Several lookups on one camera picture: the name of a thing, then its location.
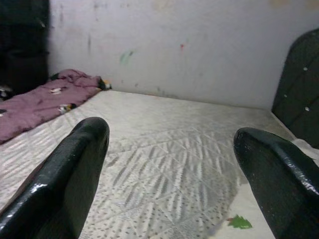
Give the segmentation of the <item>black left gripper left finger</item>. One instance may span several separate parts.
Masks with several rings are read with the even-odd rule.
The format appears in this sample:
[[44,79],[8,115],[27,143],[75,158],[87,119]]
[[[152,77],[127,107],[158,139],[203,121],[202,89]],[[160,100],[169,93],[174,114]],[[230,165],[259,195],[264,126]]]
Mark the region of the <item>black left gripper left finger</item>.
[[1,238],[79,238],[97,191],[109,133],[100,117],[80,121],[2,208]]

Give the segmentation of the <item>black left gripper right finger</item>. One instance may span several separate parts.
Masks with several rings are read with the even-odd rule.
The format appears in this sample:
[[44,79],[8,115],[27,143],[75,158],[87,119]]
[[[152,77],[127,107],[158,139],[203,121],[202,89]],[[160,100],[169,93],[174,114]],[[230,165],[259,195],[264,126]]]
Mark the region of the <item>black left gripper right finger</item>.
[[273,133],[236,131],[234,153],[277,239],[319,237],[319,168],[297,146]]

